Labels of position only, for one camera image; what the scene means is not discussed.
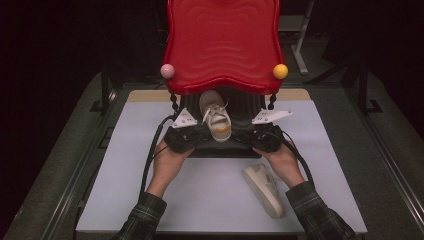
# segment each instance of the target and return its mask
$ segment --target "shoelace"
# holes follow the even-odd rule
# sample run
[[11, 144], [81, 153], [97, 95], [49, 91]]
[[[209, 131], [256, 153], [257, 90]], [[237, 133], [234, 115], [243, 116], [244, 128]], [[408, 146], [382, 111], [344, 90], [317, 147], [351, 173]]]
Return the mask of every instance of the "shoelace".
[[219, 114], [220, 112], [225, 110], [227, 105], [228, 105], [228, 102], [223, 107], [219, 106], [218, 104], [209, 106], [208, 110], [206, 110], [206, 112], [205, 112], [205, 116], [203, 117], [202, 124], [206, 121], [206, 118], [208, 117], [209, 114], [211, 114], [211, 115], [214, 115], [214, 114], [217, 114], [217, 113]]

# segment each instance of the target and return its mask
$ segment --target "white sneaker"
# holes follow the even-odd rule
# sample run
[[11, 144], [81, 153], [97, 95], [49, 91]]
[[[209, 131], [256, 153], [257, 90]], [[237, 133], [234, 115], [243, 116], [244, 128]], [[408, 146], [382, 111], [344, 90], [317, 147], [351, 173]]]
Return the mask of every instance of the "white sneaker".
[[278, 189], [273, 176], [266, 170], [265, 165], [256, 164], [247, 167], [243, 171], [243, 176], [265, 211], [272, 218], [280, 218], [283, 215], [283, 207]]
[[216, 91], [206, 91], [200, 96], [199, 106], [212, 137], [217, 142], [227, 141], [231, 137], [231, 120], [221, 96]]

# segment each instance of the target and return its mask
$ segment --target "gray carpet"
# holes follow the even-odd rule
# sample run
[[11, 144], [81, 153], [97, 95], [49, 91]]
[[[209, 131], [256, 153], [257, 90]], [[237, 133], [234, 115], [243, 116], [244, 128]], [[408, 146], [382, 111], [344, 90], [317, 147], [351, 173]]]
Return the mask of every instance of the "gray carpet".
[[[326, 81], [333, 83], [300, 85], [333, 66], [321, 59], [326, 39], [312, 38], [305, 41], [302, 54], [310, 70], [307, 76], [297, 72], [289, 49], [293, 39], [283, 38], [282, 41], [290, 69], [284, 87], [306, 88], [315, 101], [368, 228], [366, 239], [424, 239], [369, 134], [364, 117], [355, 108], [354, 101], [350, 100], [351, 91], [334, 84], [340, 80], [343, 72]], [[12, 223], [5, 239], [73, 238], [75, 219], [80, 213], [78, 205], [81, 199], [88, 197], [90, 185], [95, 179], [92, 176], [105, 153], [105, 149], [99, 148], [99, 145], [106, 131], [115, 126], [131, 90], [154, 87], [127, 84], [122, 90], [117, 90], [118, 97], [112, 102], [108, 113], [100, 116], [98, 112], [90, 112], [93, 102], [100, 100], [100, 76], [93, 78], [34, 182], [23, 204], [22, 213]], [[369, 77], [368, 95], [383, 109], [382, 113], [373, 113], [368, 119], [377, 127], [411, 188], [423, 199], [422, 139], [387, 96], [381, 82], [372, 75]], [[72, 177], [77, 177], [78, 181], [70, 183]], [[62, 217], [53, 219], [49, 224], [52, 216]], [[76, 239], [107, 239], [110, 236], [78, 233]]]

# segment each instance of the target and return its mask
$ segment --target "red tray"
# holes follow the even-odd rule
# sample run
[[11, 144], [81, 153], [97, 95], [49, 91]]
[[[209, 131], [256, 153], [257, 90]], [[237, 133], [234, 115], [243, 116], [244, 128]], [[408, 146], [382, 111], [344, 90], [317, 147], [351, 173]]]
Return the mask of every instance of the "red tray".
[[164, 64], [175, 69], [170, 92], [219, 86], [278, 92], [273, 69], [284, 64], [278, 41], [279, 0], [168, 0], [170, 36]]

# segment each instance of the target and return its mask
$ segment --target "hand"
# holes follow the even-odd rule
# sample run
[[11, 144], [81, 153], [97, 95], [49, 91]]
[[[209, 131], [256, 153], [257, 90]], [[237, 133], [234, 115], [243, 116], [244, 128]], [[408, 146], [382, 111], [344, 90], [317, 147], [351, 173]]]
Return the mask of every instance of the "hand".
[[275, 174], [280, 177], [290, 189], [305, 181], [300, 173], [296, 156], [284, 144], [281, 144], [276, 152], [271, 153], [256, 148], [253, 148], [253, 150], [268, 160]]
[[164, 140], [160, 141], [155, 149], [153, 177], [146, 192], [162, 198], [168, 185], [180, 172], [184, 160], [193, 150], [194, 148], [182, 154], [176, 153], [167, 146]]

